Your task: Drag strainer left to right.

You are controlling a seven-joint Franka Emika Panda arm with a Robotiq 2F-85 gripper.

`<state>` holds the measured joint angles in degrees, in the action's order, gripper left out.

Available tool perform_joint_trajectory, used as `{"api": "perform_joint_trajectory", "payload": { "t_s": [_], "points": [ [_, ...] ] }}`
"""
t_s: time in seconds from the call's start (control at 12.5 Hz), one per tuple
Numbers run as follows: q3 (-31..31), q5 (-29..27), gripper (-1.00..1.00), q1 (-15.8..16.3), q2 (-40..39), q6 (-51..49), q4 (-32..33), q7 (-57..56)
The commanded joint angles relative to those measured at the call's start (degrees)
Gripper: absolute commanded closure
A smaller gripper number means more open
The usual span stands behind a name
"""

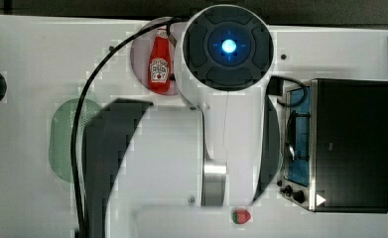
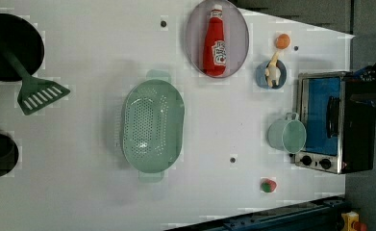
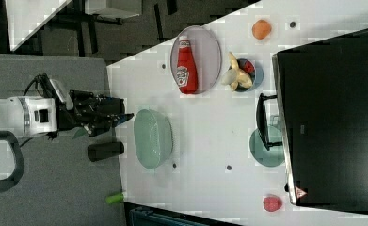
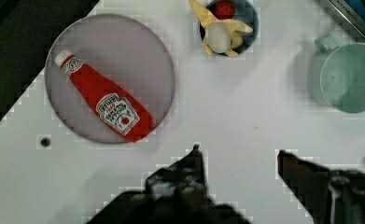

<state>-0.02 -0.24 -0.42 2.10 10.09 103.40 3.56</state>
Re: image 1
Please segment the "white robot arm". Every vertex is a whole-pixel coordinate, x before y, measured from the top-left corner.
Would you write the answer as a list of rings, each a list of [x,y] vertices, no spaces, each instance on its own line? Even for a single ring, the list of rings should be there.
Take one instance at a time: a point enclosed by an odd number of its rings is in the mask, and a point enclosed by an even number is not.
[[[274,43],[235,5],[187,22],[175,100],[118,98],[85,126],[87,238],[222,238],[277,167],[265,155]]]

